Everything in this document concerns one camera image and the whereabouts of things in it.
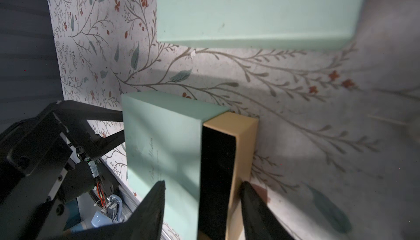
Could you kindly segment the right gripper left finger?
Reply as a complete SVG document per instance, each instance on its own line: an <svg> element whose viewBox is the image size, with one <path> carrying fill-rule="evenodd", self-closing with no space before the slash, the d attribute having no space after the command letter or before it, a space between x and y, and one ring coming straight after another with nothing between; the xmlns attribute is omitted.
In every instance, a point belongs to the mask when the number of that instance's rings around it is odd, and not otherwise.
<svg viewBox="0 0 420 240"><path fill-rule="evenodd" d="M159 240L161 239L166 184L158 181L128 221L69 235L70 240Z"/></svg>

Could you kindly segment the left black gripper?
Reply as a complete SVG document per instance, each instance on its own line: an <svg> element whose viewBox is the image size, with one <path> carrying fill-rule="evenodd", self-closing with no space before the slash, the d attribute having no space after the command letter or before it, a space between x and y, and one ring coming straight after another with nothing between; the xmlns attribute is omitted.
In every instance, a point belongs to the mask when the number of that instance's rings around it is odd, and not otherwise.
<svg viewBox="0 0 420 240"><path fill-rule="evenodd" d="M123 122L119 110L76 101L60 102L54 113L20 121L1 134L1 239L37 240L62 230L68 212L55 197L72 153L61 137L97 160L125 141L124 130L107 137L89 120Z"/></svg>

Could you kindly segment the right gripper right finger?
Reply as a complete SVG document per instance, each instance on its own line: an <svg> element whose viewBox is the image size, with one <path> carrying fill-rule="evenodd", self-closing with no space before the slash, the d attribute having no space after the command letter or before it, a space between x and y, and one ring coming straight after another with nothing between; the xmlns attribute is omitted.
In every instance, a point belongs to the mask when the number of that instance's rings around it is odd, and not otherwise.
<svg viewBox="0 0 420 240"><path fill-rule="evenodd" d="M249 182L240 186L246 240L293 240Z"/></svg>

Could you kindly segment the mint jewelry box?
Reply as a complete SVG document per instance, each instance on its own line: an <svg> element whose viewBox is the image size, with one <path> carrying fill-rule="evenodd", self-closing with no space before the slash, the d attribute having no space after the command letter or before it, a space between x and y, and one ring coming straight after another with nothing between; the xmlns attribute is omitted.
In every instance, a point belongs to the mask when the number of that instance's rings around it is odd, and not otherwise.
<svg viewBox="0 0 420 240"><path fill-rule="evenodd" d="M164 222L183 240L237 240L258 120L159 91L122 96L128 182L145 198L164 181Z"/></svg>
<svg viewBox="0 0 420 240"><path fill-rule="evenodd" d="M157 39L188 47L337 50L364 0L156 0Z"/></svg>

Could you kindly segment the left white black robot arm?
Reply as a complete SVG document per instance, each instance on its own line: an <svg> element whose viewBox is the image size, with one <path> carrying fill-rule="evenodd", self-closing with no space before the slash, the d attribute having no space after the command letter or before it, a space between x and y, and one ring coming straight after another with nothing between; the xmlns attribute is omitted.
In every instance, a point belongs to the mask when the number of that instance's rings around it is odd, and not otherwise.
<svg viewBox="0 0 420 240"><path fill-rule="evenodd" d="M98 186L113 190L91 165L124 142L124 132L96 134L89 121L123 114L76 101L49 104L1 133L1 239L37 240L62 232L66 204Z"/></svg>

